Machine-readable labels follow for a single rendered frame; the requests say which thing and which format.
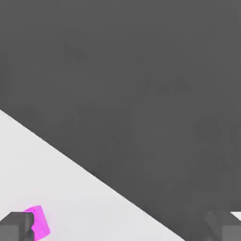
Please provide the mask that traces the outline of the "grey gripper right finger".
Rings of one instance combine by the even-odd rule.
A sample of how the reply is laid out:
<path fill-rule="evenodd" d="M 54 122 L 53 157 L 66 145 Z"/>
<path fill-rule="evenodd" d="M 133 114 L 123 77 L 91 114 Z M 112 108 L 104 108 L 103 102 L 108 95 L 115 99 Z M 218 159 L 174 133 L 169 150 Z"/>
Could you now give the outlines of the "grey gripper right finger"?
<path fill-rule="evenodd" d="M 204 241 L 241 241 L 241 221 L 228 211 L 208 212 Z"/>

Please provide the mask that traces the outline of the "small magenta cube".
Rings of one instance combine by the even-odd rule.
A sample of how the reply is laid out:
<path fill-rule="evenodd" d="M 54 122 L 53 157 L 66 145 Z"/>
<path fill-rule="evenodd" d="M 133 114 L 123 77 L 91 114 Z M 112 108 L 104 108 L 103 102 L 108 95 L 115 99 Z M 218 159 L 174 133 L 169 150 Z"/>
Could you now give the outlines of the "small magenta cube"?
<path fill-rule="evenodd" d="M 34 233 L 33 241 L 39 241 L 50 234 L 50 228 L 41 205 L 30 207 L 24 212 L 33 213 L 34 216 L 34 223 L 31 227 Z"/>

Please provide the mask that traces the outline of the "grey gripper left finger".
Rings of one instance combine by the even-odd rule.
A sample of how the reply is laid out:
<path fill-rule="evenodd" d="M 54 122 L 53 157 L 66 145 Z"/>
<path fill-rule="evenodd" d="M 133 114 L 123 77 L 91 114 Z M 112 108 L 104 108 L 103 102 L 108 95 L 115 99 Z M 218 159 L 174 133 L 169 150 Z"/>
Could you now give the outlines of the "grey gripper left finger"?
<path fill-rule="evenodd" d="M 0 241 L 34 241 L 33 224 L 33 213 L 10 212 L 0 221 Z"/>

